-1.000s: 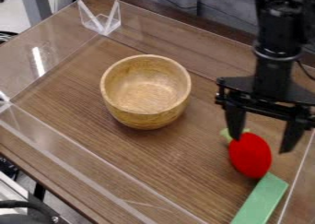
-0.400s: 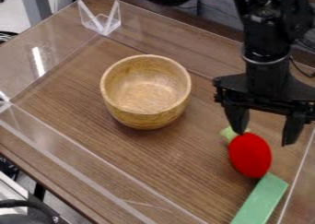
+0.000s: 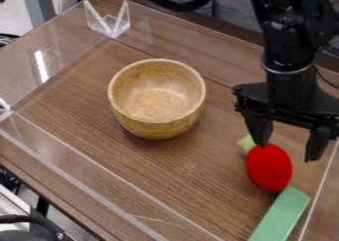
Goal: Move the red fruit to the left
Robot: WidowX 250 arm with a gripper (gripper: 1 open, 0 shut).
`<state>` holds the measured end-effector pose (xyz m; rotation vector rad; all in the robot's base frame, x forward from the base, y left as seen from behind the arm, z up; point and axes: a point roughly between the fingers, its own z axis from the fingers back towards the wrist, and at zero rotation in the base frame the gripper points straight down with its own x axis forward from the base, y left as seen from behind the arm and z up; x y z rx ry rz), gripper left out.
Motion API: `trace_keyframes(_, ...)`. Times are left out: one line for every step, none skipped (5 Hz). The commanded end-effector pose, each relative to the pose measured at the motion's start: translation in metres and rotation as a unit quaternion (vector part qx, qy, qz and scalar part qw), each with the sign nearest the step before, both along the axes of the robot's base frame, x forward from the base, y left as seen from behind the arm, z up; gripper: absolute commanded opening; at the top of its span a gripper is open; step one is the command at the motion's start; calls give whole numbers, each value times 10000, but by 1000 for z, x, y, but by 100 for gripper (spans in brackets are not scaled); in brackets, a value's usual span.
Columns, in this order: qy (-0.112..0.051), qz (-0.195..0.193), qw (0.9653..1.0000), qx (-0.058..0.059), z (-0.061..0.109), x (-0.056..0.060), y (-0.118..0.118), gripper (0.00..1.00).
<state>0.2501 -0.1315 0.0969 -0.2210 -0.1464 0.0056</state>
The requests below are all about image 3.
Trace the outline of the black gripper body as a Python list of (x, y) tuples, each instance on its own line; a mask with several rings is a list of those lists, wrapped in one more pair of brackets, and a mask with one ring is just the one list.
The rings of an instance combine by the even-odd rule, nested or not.
[(236, 110), (243, 117), (250, 112), (310, 131), (327, 126), (330, 136), (339, 136), (339, 98), (318, 85), (315, 64), (292, 66), (264, 62), (262, 66), (266, 82), (232, 88)]

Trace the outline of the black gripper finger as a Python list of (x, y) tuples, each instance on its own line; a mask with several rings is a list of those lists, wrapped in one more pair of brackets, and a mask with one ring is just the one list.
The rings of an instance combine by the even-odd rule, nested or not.
[(310, 138), (306, 145), (304, 161), (312, 162), (322, 158), (330, 141), (331, 129), (327, 126), (318, 126), (310, 132)]
[(250, 112), (244, 113), (244, 119), (254, 142), (260, 147), (264, 147), (272, 133), (272, 121), (264, 116), (258, 116)]

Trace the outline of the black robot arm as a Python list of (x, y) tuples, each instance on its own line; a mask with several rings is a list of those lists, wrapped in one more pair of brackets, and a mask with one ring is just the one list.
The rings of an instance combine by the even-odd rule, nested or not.
[(234, 87), (254, 142), (264, 146), (272, 123), (310, 131), (304, 160), (322, 158), (339, 138), (339, 98), (318, 84), (316, 54), (339, 35), (331, 0), (251, 0), (263, 32), (266, 81)]

